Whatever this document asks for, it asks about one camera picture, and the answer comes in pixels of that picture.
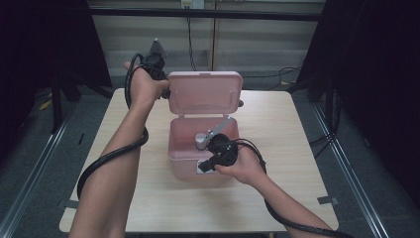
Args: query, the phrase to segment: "wooden table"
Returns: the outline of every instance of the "wooden table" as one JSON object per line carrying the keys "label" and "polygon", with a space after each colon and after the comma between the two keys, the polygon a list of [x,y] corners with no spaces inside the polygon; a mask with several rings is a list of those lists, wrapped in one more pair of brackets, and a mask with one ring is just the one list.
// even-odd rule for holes
{"label": "wooden table", "polygon": [[[242,138],[262,152],[268,175],[286,192],[325,220],[338,221],[330,203],[290,94],[242,91],[244,106],[232,114]],[[127,112],[124,90],[117,89],[96,135],[84,168],[96,160]],[[179,180],[167,155],[169,123],[176,118],[166,100],[157,101],[149,117],[149,141],[142,147],[139,177],[127,232],[278,232],[284,226],[267,212],[263,198],[234,178]],[[77,200],[74,189],[71,200]],[[75,209],[67,208],[59,225],[68,232]]]}

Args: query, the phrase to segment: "left hand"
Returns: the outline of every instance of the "left hand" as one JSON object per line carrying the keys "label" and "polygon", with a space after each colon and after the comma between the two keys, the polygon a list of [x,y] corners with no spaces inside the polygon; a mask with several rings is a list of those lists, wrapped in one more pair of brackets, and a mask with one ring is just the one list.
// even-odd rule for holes
{"label": "left hand", "polygon": [[[124,63],[124,67],[128,69],[129,62]],[[169,88],[168,80],[156,81],[142,68],[136,69],[131,82],[132,105],[138,103],[153,103],[160,98],[161,92]]]}

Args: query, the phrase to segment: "black wire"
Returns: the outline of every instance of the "black wire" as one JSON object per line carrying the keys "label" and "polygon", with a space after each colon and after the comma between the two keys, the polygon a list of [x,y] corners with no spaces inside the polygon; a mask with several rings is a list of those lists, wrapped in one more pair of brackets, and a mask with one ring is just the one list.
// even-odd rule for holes
{"label": "black wire", "polygon": [[40,98],[40,97],[44,97],[44,96],[50,95],[50,93],[52,93],[52,91],[51,91],[51,90],[49,90],[49,91],[47,91],[47,92],[43,92],[43,93],[42,93],[42,91],[43,91],[43,90],[45,90],[45,88],[39,89],[39,90],[36,92],[36,94],[35,94],[35,96],[34,96],[34,99],[38,99],[38,98]]}
{"label": "black wire", "polygon": [[305,80],[300,80],[298,82],[296,82],[295,84],[293,84],[291,87],[287,88],[285,91],[288,93],[293,93],[303,87],[306,87],[310,82],[314,81],[317,79],[317,76],[310,76],[308,78],[306,78]]}
{"label": "black wire", "polygon": [[328,141],[327,144],[325,144],[321,150],[319,150],[319,152],[317,154],[315,154],[314,158],[317,159],[319,155],[321,155],[321,153],[328,147],[328,145],[330,145],[330,141]]}
{"label": "black wire", "polygon": [[[125,81],[125,97],[126,97],[126,103],[127,106],[130,108],[131,105],[131,94],[130,94],[130,87],[131,87],[131,80],[133,78],[133,74],[134,72],[139,69],[141,66],[137,66],[136,68],[133,69],[134,65],[136,65],[136,59],[140,59],[140,61],[143,60],[143,56],[140,54],[135,54],[131,60],[129,69],[127,71],[126,74],[126,81]],[[130,144],[128,146],[122,147],[120,149],[117,149],[115,151],[112,151],[102,157],[100,157],[98,160],[94,161],[89,167],[86,168],[86,170],[84,170],[84,172],[81,174],[78,183],[77,183],[77,197],[80,200],[80,196],[81,196],[81,192],[83,191],[83,187],[84,184],[86,183],[87,179],[96,171],[98,170],[101,166],[105,165],[106,163],[108,163],[109,161],[125,154],[128,153],[130,151],[133,151],[136,148],[141,147],[142,145],[144,145],[149,139],[149,132],[148,129],[145,127],[144,131],[143,131],[143,136],[142,138],[133,143]]]}
{"label": "black wire", "polygon": [[314,147],[318,146],[319,144],[325,142],[327,140],[327,135],[322,135],[320,138],[316,139],[315,141],[309,142],[309,146]]}
{"label": "black wire", "polygon": [[[246,140],[246,139],[237,139],[237,140],[234,140],[234,142],[236,142],[237,145],[241,145],[241,146],[245,146],[245,147],[250,148],[257,155],[257,157],[259,158],[259,162],[260,162],[260,165],[262,166],[262,170],[266,173],[265,161],[263,160],[263,156],[260,153],[260,151],[257,149],[256,145],[254,145],[251,141]],[[348,235],[348,234],[343,233],[343,232],[340,232],[340,231],[334,231],[334,230],[329,230],[329,229],[322,229],[322,228],[318,228],[318,227],[302,225],[302,224],[298,224],[298,223],[289,221],[289,220],[285,219],[284,217],[278,215],[275,212],[275,210],[271,207],[271,205],[268,203],[268,201],[264,200],[264,203],[265,203],[265,206],[266,206],[269,214],[276,221],[278,221],[279,223],[281,223],[284,226],[287,226],[289,228],[300,230],[300,231],[304,231],[304,232],[309,232],[309,233],[313,233],[313,234],[319,234],[319,235],[329,236],[329,237],[353,238],[353,236]]]}
{"label": "black wire", "polygon": [[[278,76],[278,83],[276,85],[274,85],[274,86],[272,86],[270,88],[266,88],[266,89],[259,89],[259,90],[270,91],[270,90],[273,90],[273,89],[277,88],[279,85],[281,85],[281,76],[282,75],[291,73],[291,72],[293,72],[295,70],[298,70],[298,69],[301,69],[301,66],[298,66],[298,67],[290,67],[290,66],[287,66],[287,67],[283,67],[282,69],[280,69],[277,74],[263,75],[263,76],[243,76],[243,78],[251,78],[251,77],[266,78],[266,77],[276,77],[276,76]],[[244,87],[244,86],[242,87],[242,89],[245,89],[245,90],[254,90],[254,89],[247,88],[247,87]]]}
{"label": "black wire", "polygon": [[194,56],[192,55],[192,43],[191,43],[191,19],[187,18],[186,22],[188,23],[188,43],[189,43],[189,62],[191,63],[192,70],[196,71],[194,63]]}
{"label": "black wire", "polygon": [[340,97],[337,93],[337,91],[335,92],[335,107],[334,107],[334,126],[332,128],[333,133],[337,134],[337,131],[339,129],[339,125],[340,125],[340,117],[341,117],[341,109],[342,109],[342,105],[343,102],[342,100],[340,100]]}

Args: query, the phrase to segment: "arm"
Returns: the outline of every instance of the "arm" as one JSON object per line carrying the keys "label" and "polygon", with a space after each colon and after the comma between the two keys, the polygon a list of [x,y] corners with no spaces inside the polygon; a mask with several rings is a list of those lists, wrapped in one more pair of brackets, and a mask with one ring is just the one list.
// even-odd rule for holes
{"label": "arm", "polygon": [[[215,166],[222,175],[229,175],[238,181],[254,187],[268,201],[277,214],[295,223],[330,229],[317,215],[293,199],[272,181],[263,171],[254,152],[241,147],[237,161],[231,167]],[[321,237],[286,227],[291,237]]]}
{"label": "arm", "polygon": [[[140,140],[156,99],[167,87],[167,80],[154,81],[142,68],[136,70],[131,85],[132,105],[101,156]],[[88,178],[69,237],[125,236],[139,158],[140,148],[110,161]]]}

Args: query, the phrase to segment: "pink lid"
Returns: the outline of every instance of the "pink lid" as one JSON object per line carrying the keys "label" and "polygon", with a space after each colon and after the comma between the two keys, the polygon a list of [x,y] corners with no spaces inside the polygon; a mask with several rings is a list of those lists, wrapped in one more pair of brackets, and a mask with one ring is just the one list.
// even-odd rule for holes
{"label": "pink lid", "polygon": [[237,72],[179,71],[167,78],[174,114],[231,114],[238,109],[242,77]]}

